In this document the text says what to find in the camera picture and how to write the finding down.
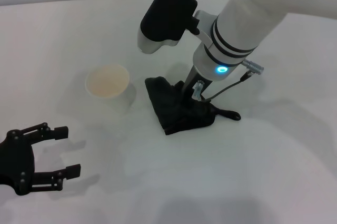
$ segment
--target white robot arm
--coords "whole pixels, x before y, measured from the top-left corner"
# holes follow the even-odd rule
[[[189,28],[186,28],[202,43],[194,53],[194,66],[183,89],[202,81],[202,92],[213,81],[225,79],[239,64],[255,69],[253,73],[261,73],[262,67],[245,58],[287,13],[337,19],[337,0],[230,0],[218,16],[197,11],[194,16],[194,20],[199,21],[197,27],[191,27],[189,23]],[[177,43],[178,40],[170,38],[154,41],[144,34],[142,26],[138,33],[138,46],[144,53],[153,53],[162,45],[174,46]]]

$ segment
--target metal connector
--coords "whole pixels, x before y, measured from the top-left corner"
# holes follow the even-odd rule
[[[244,60],[241,63],[243,66],[245,66],[248,70],[250,70],[251,72],[261,75],[264,71],[264,67],[252,62],[252,61],[248,61],[248,60]]]
[[[195,84],[194,92],[192,95],[192,98],[198,101],[201,101],[201,92],[202,89],[204,88],[205,83],[201,80],[197,81]]]

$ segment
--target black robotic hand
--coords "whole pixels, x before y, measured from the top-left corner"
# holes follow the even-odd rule
[[[182,81],[172,86],[160,76],[146,79],[145,85],[166,135],[209,126],[214,123],[217,115],[236,121],[241,119],[237,112],[221,110],[210,102],[199,102],[190,98],[193,89],[186,90],[188,93],[183,95]]]
[[[32,144],[65,138],[68,138],[68,127],[51,130],[47,123],[23,130],[10,130],[6,139],[0,143],[0,184],[11,186],[19,196],[38,191],[61,191],[63,179],[80,176],[81,165],[53,172],[34,173]]]

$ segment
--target black cloth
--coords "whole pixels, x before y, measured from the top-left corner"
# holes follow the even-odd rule
[[[186,90],[188,92],[183,96],[182,81],[172,86],[165,78],[159,76],[146,79],[145,85],[166,135],[209,126],[213,124],[217,115],[237,121],[241,119],[237,112],[221,110],[210,102],[192,99],[193,89]]]

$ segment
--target blue led light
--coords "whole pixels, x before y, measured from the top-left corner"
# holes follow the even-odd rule
[[[218,71],[219,73],[225,73],[228,70],[227,67],[221,66],[221,67],[217,67],[216,71]]]

